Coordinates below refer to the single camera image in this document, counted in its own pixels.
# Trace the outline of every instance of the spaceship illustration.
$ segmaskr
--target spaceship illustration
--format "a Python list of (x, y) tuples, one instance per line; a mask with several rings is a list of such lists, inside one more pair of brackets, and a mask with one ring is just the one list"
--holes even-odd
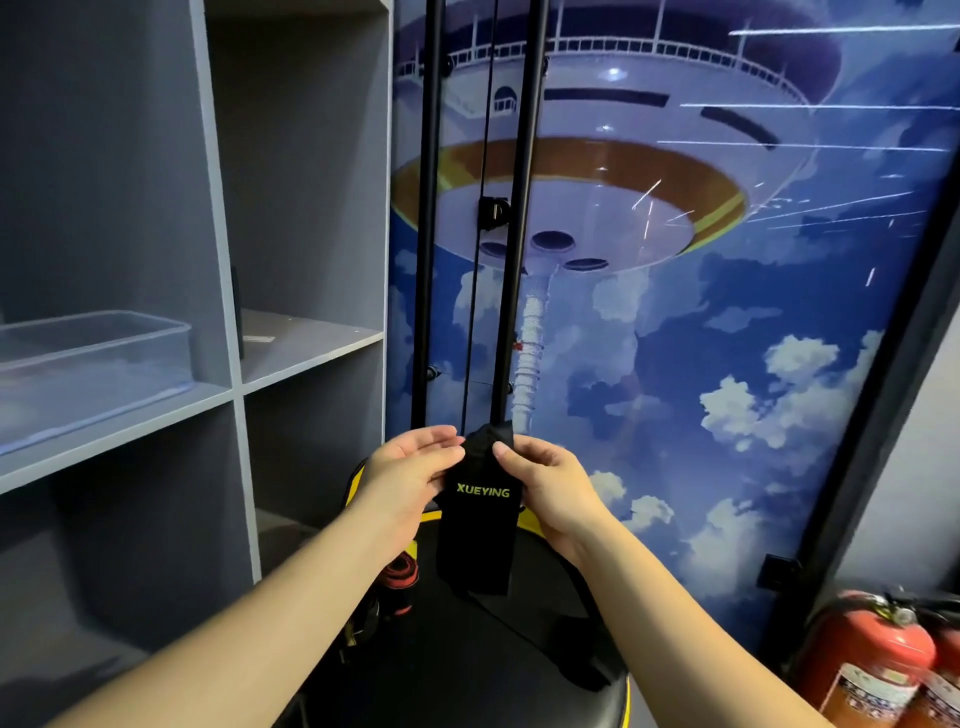
[[(500, 0), (496, 18), (492, 7), (446, 9), (452, 71), (436, 240), (471, 262), (481, 182), (486, 196), (510, 196), (523, 83), (527, 5)], [(702, 248), (810, 162), (815, 107), (837, 81), (839, 46), (830, 34), (757, 29), (827, 21), (822, 0), (557, 0), (518, 307), (516, 431), (534, 412), (554, 277), (605, 276)], [(422, 33), (420, 15), (397, 30), (395, 46), (393, 206), (413, 228)], [(481, 265), (502, 267), (505, 254), (506, 228), (481, 235)]]

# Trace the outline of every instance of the red fire extinguisher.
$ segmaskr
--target red fire extinguisher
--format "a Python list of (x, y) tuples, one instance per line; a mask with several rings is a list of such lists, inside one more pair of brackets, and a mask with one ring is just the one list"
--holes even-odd
[(935, 654), (908, 602), (844, 592), (811, 621), (792, 682), (837, 728), (890, 728)]
[(960, 728), (960, 614), (922, 610), (921, 624), (937, 661), (897, 728)]

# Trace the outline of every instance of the person's left hand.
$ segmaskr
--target person's left hand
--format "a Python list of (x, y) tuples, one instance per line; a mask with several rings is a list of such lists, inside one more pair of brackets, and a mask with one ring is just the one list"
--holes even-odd
[(426, 504), (442, 489), (444, 472), (464, 458), (453, 425), (411, 430), (381, 445), (367, 460), (348, 508), (386, 530), (393, 560), (417, 535)]

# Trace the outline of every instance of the black pole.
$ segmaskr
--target black pole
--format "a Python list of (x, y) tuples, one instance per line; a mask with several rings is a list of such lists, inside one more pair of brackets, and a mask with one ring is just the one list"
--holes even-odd
[(503, 268), (503, 293), (500, 296), (500, 327), (496, 336), (496, 359), (493, 370), (493, 398), (490, 421), (499, 425), (505, 420), (510, 365), (514, 358), (516, 301), (520, 295), (520, 273), (523, 270), (523, 243), (527, 233), (527, 207), (530, 205), (530, 181), (533, 176), (534, 142), (540, 116), (540, 93), (543, 90), (548, 0), (531, 0), (527, 18), (527, 50), (523, 59), (523, 89), (520, 91), (520, 114), (514, 159), (514, 186), (511, 190), (510, 226), (507, 228), (507, 255)]
[(444, 0), (427, 0), (423, 59), (423, 118), (420, 129), (420, 205), (417, 215), (417, 300), (414, 314), (414, 372), (410, 426), (426, 425), (427, 362), (430, 356), (430, 301), (433, 240), (436, 234), (437, 164), (440, 158), (441, 71)]

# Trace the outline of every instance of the plastic storage box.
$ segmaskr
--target plastic storage box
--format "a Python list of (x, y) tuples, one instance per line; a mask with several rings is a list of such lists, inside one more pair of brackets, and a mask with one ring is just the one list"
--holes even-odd
[(179, 321), (97, 311), (0, 326), (0, 454), (193, 386)]

